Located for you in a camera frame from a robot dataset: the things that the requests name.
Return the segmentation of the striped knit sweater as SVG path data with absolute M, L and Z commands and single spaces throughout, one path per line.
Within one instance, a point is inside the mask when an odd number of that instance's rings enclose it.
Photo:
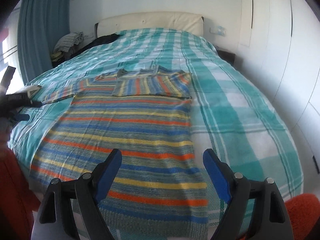
M 207 185 L 194 161 L 190 83 L 182 70 L 121 69 L 46 96 L 72 101 L 35 152 L 35 187 L 79 178 L 116 148 L 121 166 L 99 203 L 108 227 L 132 237 L 204 239 Z

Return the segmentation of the orange fleece clothing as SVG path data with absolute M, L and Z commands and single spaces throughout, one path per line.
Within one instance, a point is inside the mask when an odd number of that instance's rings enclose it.
M 17 159 L 8 148 L 1 149 L 1 239 L 30 239 L 33 212 L 40 201 L 29 189 Z

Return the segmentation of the pile of clothes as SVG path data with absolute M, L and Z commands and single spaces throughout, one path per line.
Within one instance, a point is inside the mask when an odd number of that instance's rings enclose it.
M 83 40 L 83 32 L 69 33 L 61 37 L 50 55 L 52 63 L 58 63 L 62 60 L 65 61 L 70 59 L 71 56 L 76 53 Z

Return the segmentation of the white patterned pillow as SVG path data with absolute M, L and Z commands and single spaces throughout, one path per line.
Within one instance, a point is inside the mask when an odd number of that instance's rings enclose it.
M 41 88 L 42 88 L 41 85 L 29 85 L 29 86 L 23 87 L 18 92 L 27 93 L 28 98 L 32 99 L 39 92 Z

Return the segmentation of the teal curtain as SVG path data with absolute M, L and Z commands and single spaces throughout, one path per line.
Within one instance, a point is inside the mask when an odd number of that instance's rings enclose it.
M 53 68 L 50 55 L 68 33 L 69 0 L 22 0 L 17 51 L 24 83 Z

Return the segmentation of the black garment on bed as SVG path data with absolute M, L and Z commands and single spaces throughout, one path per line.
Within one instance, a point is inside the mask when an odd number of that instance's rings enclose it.
M 84 51 L 93 48 L 93 47 L 103 45 L 103 44 L 110 44 L 110 43 L 116 41 L 120 37 L 121 37 L 121 35 L 116 34 L 116 33 L 111 34 L 111 35 L 105 35 L 105 36 L 98 37 L 94 41 L 89 43 L 88 45 L 86 45 L 83 48 L 81 48 L 80 50 L 78 50 L 76 53 L 72 54 L 71 59 L 80 55 Z

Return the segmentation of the teal checked bed cover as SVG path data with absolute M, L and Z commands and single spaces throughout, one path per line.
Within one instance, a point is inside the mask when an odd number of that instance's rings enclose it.
M 46 96 L 101 74 L 161 66 L 191 74 L 190 135 L 195 164 L 207 185 L 205 238 L 209 228 L 217 227 L 227 206 L 203 166 L 203 152 L 208 148 L 248 179 L 273 178 L 284 200 L 303 192 L 302 167 L 287 126 L 267 97 L 223 61 L 211 43 L 186 31 L 164 28 L 124 30 L 120 35 L 116 41 L 88 49 L 33 80 L 42 86 L 35 99 L 44 105 L 23 110 L 30 119 L 16 125 L 9 142 L 32 191 L 44 193 L 48 187 L 37 189 L 29 177 L 35 152 L 72 101 L 67 97 L 47 103 Z M 111 232 L 116 239 L 170 238 Z

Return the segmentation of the white wardrobe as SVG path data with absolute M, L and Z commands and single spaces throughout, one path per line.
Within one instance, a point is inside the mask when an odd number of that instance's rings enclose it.
M 241 0 L 236 66 L 293 134 L 304 172 L 319 173 L 319 20 L 307 0 Z

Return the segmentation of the cream padded headboard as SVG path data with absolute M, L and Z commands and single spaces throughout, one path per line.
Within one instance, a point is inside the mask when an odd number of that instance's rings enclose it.
M 95 38 L 111 35 L 122 30 L 166 28 L 204 35 L 204 18 L 189 12 L 159 11 L 137 12 L 108 17 L 94 26 Z

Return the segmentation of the white wall socket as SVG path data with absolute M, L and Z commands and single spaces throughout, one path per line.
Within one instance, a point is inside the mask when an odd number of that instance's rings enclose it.
M 210 33 L 214 35 L 219 35 L 219 36 L 225 36 L 226 35 L 226 30 L 222 26 L 217 26 L 217 27 L 210 27 Z

